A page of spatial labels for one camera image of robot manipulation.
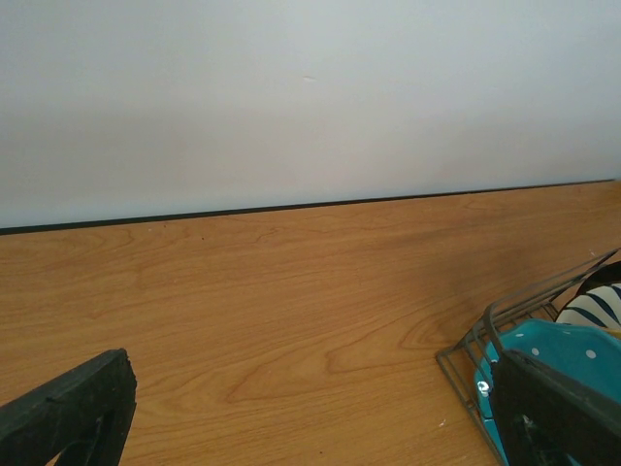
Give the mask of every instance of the wire basket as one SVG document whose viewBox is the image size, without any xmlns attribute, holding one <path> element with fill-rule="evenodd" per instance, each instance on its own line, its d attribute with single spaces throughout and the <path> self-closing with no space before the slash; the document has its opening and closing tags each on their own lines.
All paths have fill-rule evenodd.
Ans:
<svg viewBox="0 0 621 466">
<path fill-rule="evenodd" d="M 499 464 L 505 464 L 503 456 L 483 425 L 484 416 L 477 403 L 474 390 L 474 373 L 484 375 L 480 361 L 485 358 L 491 364 L 485 348 L 492 342 L 497 354 L 503 350 L 500 334 L 528 318 L 555 321 L 560 310 L 572 298 L 572 289 L 580 285 L 592 273 L 600 270 L 619 250 L 611 250 L 594 257 L 561 274 L 532 284 L 490 304 L 483 316 L 453 347 L 441 350 L 436 359 L 462 405 L 492 450 Z"/>
</svg>

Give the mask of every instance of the navy and white stripes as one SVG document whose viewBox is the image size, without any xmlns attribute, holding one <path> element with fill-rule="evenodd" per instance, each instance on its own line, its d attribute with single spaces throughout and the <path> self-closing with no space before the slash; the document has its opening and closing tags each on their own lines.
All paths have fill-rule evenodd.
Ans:
<svg viewBox="0 0 621 466">
<path fill-rule="evenodd" d="M 575 297 L 556 321 L 621 330 L 621 283 L 600 286 Z"/>
</svg>

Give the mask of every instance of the wooden shelf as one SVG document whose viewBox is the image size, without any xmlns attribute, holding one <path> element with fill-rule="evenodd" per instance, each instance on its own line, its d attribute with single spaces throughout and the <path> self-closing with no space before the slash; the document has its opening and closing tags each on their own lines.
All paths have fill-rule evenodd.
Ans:
<svg viewBox="0 0 621 466">
<path fill-rule="evenodd" d="M 621 183 L 0 238 L 0 403 L 128 350 L 122 464 L 494 464 L 434 355 L 621 244 Z"/>
</svg>

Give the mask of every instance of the black edge trim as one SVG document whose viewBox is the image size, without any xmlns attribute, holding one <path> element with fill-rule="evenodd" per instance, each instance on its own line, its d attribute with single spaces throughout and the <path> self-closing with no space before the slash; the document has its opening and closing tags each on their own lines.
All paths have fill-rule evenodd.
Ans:
<svg viewBox="0 0 621 466">
<path fill-rule="evenodd" d="M 410 196 L 394 196 L 394 197 L 374 197 L 368 199 L 355 199 L 350 201 L 329 201 L 329 202 L 316 202 L 308 204 L 291 204 L 284 206 L 273 207 L 253 207 L 249 209 L 229 209 L 224 211 L 211 211 L 211 212 L 196 212 L 189 214 L 169 214 L 163 216 L 133 216 L 129 218 L 113 218 L 109 220 L 90 220 L 90 221 L 75 221 L 70 223 L 53 223 L 48 225 L 33 225 L 33 226 L 11 226 L 7 228 L 0 228 L 0 236 L 5 235 L 17 235 L 23 233 L 40 233 L 45 231 L 58 231 L 58 230 L 74 230 L 77 228 L 93 228 L 99 226 L 114 226 L 114 225 L 126 225 L 129 223 L 146 223 L 153 221 L 172 221 L 172 220 L 184 220 L 190 218 L 204 218 L 209 216 L 237 216 L 241 214 L 257 214 L 261 212 L 273 212 L 273 211 L 293 211 L 296 209 L 313 209 L 316 207 L 331 207 L 331 206 L 347 206 L 351 204 L 368 204 L 372 202 L 387 202 L 387 201 L 404 201 L 409 199 L 426 199 L 429 197 L 448 197 L 448 196 L 460 196 L 463 194 L 480 194 L 484 192 L 502 192 L 502 191 L 517 191 L 522 189 L 537 189 L 545 187 L 559 187 L 559 186 L 574 186 L 580 184 L 596 184 L 596 183 L 609 183 L 614 182 L 615 179 L 609 180 L 594 180 L 591 182 L 577 182 L 577 183 L 554 183 L 554 184 L 538 184 L 532 186 L 517 186 L 517 187 L 505 187 L 500 189 L 480 189 L 473 191 L 457 191 L 457 192 L 441 192 L 436 194 L 416 194 Z"/>
</svg>

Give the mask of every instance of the teal polka dot object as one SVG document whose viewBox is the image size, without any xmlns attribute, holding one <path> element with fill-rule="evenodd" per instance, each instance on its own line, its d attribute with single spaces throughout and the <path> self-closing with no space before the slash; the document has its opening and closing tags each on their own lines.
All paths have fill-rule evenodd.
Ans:
<svg viewBox="0 0 621 466">
<path fill-rule="evenodd" d="M 565 325 L 528 319 L 501 335 L 505 349 L 521 350 L 601 394 L 621 403 L 621 341 L 596 326 Z M 486 357 L 474 373 L 477 402 L 483 425 L 507 462 L 489 403 L 494 383 L 490 362 L 498 360 L 494 346 L 485 347 Z"/>
</svg>

